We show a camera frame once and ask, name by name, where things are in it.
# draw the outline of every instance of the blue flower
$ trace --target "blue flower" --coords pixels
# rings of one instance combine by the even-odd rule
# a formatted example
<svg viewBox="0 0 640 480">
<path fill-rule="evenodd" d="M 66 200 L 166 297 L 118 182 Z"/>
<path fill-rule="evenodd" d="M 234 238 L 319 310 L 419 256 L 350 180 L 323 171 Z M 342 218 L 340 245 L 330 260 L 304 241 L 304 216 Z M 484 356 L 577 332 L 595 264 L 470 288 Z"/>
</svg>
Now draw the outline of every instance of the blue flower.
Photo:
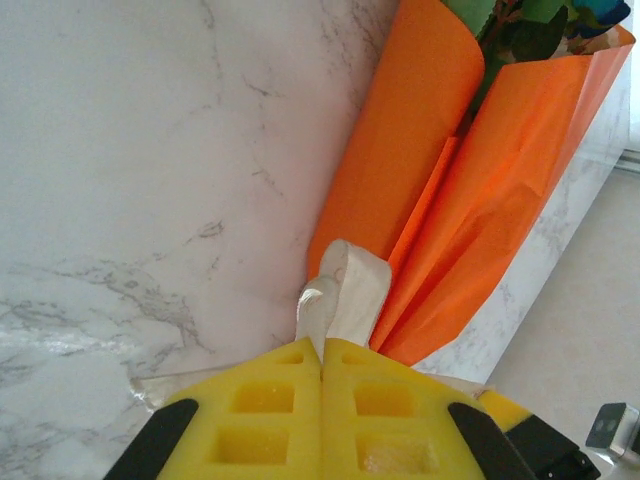
<svg viewBox="0 0 640 480">
<path fill-rule="evenodd" d="M 593 38 L 605 33 L 631 13 L 623 0 L 573 0 L 578 18 L 571 22 L 568 38 Z"/>
</svg>

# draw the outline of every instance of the floor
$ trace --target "floor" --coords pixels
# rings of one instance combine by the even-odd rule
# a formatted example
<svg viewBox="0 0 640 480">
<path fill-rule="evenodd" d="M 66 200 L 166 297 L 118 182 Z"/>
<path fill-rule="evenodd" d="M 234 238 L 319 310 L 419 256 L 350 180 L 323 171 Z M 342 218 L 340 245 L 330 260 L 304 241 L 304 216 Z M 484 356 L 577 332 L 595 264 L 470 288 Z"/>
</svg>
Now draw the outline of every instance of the floor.
<svg viewBox="0 0 640 480">
<path fill-rule="evenodd" d="M 576 443 L 603 403 L 640 407 L 640 176 L 614 171 L 490 383 Z"/>
</svg>

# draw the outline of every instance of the white marble surface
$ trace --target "white marble surface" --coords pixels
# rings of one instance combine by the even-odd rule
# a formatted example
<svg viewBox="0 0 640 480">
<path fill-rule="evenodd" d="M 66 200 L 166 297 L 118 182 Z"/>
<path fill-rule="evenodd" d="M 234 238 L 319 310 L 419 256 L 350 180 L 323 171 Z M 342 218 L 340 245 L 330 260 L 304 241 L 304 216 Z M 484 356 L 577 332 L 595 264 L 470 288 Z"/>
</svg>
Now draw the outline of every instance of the white marble surface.
<svg viewBox="0 0 640 480">
<path fill-rule="evenodd" d="M 293 338 L 396 2 L 54 3 L 0 16 L 2 479 L 99 478 L 148 417 L 130 375 Z M 505 282 L 423 366 L 490 374 L 611 167 L 622 90 Z"/>
</svg>

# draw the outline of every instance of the orange wrapping paper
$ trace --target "orange wrapping paper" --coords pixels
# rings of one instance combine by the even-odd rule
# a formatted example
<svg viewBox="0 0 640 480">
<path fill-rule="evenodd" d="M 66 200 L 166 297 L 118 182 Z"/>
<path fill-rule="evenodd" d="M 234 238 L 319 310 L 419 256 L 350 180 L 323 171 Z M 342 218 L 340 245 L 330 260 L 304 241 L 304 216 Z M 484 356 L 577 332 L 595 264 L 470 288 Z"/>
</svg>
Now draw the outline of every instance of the orange wrapping paper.
<svg viewBox="0 0 640 480">
<path fill-rule="evenodd" d="M 408 48 L 397 39 L 405 28 L 416 28 L 417 22 L 424 22 L 420 31 L 425 37 L 432 26 L 446 25 L 448 42 L 456 35 L 468 39 L 468 32 L 461 32 L 459 25 L 453 28 L 461 25 L 458 19 L 438 6 L 442 6 L 438 0 L 401 2 L 380 69 L 394 65 L 383 63 L 385 59 L 409 61 L 396 51 Z M 429 15 L 414 20 L 416 10 L 422 9 L 431 9 Z M 504 67 L 457 152 L 456 141 L 449 137 L 455 134 L 454 120 L 461 119 L 458 100 L 453 103 L 456 115 L 450 118 L 448 128 L 434 128 L 429 117 L 432 123 L 426 125 L 431 135 L 416 136 L 412 143 L 403 144 L 406 138 L 398 133 L 379 142 L 377 136 L 386 131 L 379 122 L 394 123 L 395 129 L 402 128 L 400 123 L 415 132 L 412 122 L 424 119 L 409 117 L 407 125 L 404 117 L 375 115 L 371 109 L 383 97 L 389 102 L 397 99 L 390 93 L 394 85 L 380 75 L 380 69 L 376 72 L 309 257 L 313 275 L 317 252 L 331 240 L 344 238 L 389 260 L 393 285 L 371 337 L 372 349 L 412 365 L 454 340 L 493 292 L 631 49 L 633 37 L 617 29 L 620 43 L 626 46 L 592 56 Z M 474 52 L 466 46 L 446 61 L 469 63 Z M 419 63 L 415 55 L 412 58 Z M 424 60 L 427 65 L 436 57 L 428 58 Z M 426 69 L 428 81 L 415 79 L 427 85 L 447 85 L 447 95 L 439 94 L 435 103 L 429 104 L 439 114 L 447 110 L 446 102 L 456 89 L 469 100 L 470 90 L 477 88 L 482 67 L 471 64 L 477 71 L 464 85 L 456 76 L 458 69 L 449 67 Z M 388 103 L 381 105 L 393 109 Z M 397 157 L 407 145 L 410 151 L 420 152 L 411 156 L 410 168 Z M 418 186 L 421 194 L 416 195 Z M 407 204 L 413 212 L 406 211 Z"/>
</svg>

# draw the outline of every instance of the small device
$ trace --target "small device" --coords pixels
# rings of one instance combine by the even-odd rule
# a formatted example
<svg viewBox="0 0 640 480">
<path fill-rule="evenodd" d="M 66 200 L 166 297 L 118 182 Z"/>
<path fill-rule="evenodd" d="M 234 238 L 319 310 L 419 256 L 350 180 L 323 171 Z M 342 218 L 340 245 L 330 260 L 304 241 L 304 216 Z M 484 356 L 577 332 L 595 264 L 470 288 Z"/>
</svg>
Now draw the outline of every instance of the small device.
<svg viewBox="0 0 640 480">
<path fill-rule="evenodd" d="M 640 412 L 627 403 L 600 408 L 586 446 L 620 468 L 640 469 Z"/>
</svg>

